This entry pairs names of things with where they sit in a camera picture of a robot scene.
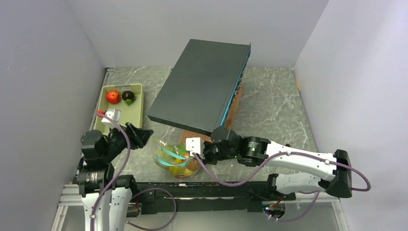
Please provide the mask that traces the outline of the brown kiwi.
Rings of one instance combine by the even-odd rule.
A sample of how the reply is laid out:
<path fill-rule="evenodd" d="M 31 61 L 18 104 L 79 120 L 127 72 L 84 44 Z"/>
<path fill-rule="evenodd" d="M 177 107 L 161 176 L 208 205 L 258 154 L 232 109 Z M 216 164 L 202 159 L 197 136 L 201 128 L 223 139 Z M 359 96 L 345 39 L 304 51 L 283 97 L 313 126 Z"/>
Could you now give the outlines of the brown kiwi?
<path fill-rule="evenodd" d="M 186 173 L 189 176 L 192 176 L 200 169 L 200 167 L 201 165 L 198 163 L 198 161 L 195 158 L 192 158 L 186 165 Z"/>

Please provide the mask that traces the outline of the yellow lemon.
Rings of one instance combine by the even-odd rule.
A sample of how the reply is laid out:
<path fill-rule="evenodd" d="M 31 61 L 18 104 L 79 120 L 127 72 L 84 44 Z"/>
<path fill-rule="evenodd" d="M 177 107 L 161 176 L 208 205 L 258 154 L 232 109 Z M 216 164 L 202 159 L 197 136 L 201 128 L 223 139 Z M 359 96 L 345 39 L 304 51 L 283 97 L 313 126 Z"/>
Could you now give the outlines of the yellow lemon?
<path fill-rule="evenodd" d="M 169 166 L 168 171 L 176 178 L 184 177 L 187 168 L 186 166 L 179 166 L 179 165 L 184 164 L 185 162 L 186 160 L 174 159 L 171 163 L 173 166 Z"/>

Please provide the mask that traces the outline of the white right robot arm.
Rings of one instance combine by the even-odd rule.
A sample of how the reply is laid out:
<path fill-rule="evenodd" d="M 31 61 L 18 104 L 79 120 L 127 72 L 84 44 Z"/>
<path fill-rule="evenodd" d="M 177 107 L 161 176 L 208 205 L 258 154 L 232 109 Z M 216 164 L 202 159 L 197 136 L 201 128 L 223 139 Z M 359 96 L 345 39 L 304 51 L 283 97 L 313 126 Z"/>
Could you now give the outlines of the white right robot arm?
<path fill-rule="evenodd" d="M 255 167 L 273 166 L 295 170 L 295 174 L 270 174 L 266 196 L 276 200 L 294 192 L 325 192 L 338 198 L 352 197 L 352 174 L 348 152 L 317 153 L 256 137 L 242 137 L 233 130 L 218 127 L 211 141 L 200 141 L 191 154 L 204 164 L 216 165 L 222 160 L 236 159 L 239 164 Z"/>

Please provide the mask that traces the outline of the clear zip bag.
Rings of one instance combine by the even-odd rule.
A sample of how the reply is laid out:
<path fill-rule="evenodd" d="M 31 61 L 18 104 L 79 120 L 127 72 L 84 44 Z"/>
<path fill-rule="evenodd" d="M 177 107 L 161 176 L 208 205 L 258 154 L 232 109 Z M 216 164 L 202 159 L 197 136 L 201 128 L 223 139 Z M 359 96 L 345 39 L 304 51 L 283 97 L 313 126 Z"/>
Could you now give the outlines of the clear zip bag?
<path fill-rule="evenodd" d="M 165 153 L 161 150 L 160 146 L 166 145 L 166 144 L 178 144 L 178 143 L 164 142 L 164 141 L 158 140 L 158 139 L 155 139 L 154 141 L 155 141 L 155 144 L 156 144 L 156 151 L 155 151 L 154 154 L 153 154 L 153 160 L 154 160 L 154 162 L 155 162 L 158 166 L 160 166 L 161 168 L 163 168 L 163 169 L 165 169 L 165 170 L 168 171 L 168 167 L 169 167 L 169 166 L 173 166 L 171 163 L 172 163 L 172 161 L 173 161 L 174 159 L 176 159 L 176 158 L 171 157 L 171 156 L 165 154 Z M 194 158 L 194 157 L 191 157 L 191 156 L 189 155 L 189 157 L 188 157 L 187 159 L 185 159 L 186 162 L 185 162 L 184 164 L 180 164 L 179 166 L 186 166 L 186 165 L 188 164 L 188 162 L 189 162 L 192 158 Z M 184 177 L 178 178 L 178 179 L 183 179 L 183 178 L 192 177 L 192 176 L 189 176 L 189 175 L 185 172 Z"/>

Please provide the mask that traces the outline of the green cabbage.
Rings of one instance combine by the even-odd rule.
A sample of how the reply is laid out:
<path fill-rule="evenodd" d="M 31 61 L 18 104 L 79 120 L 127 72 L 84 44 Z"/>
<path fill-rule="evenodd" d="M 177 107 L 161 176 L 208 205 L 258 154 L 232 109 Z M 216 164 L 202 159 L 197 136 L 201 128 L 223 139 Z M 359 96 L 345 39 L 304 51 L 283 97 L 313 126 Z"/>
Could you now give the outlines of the green cabbage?
<path fill-rule="evenodd" d="M 186 146 L 183 143 L 178 144 L 166 144 L 160 146 L 161 150 L 176 159 L 185 160 L 189 157 L 188 152 L 186 151 Z"/>

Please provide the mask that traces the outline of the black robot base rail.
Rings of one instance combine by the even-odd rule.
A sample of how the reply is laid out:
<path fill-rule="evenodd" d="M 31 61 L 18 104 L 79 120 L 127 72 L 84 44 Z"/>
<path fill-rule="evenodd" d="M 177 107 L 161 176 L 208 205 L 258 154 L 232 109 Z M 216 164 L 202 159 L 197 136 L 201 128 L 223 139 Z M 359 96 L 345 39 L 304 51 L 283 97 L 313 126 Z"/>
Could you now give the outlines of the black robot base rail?
<path fill-rule="evenodd" d="M 282 204 L 296 199 L 295 193 L 281 194 L 265 181 L 250 181 L 238 187 L 216 182 L 114 183 L 131 189 L 130 202 L 143 215 L 162 212 L 235 211 L 261 212 L 268 202 Z"/>

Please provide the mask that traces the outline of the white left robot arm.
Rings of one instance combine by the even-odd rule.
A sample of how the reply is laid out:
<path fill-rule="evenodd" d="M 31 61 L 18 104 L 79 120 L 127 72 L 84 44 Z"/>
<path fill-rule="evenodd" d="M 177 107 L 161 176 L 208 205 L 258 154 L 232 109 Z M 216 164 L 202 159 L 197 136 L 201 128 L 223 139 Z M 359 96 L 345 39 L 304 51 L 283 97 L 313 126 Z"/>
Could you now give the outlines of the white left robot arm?
<path fill-rule="evenodd" d="M 137 128 L 127 122 L 107 135 L 90 130 L 81 137 L 85 166 L 77 176 L 87 231 L 122 231 L 129 203 L 139 193 L 133 175 L 114 176 L 112 161 L 123 150 L 143 148 L 153 130 Z"/>

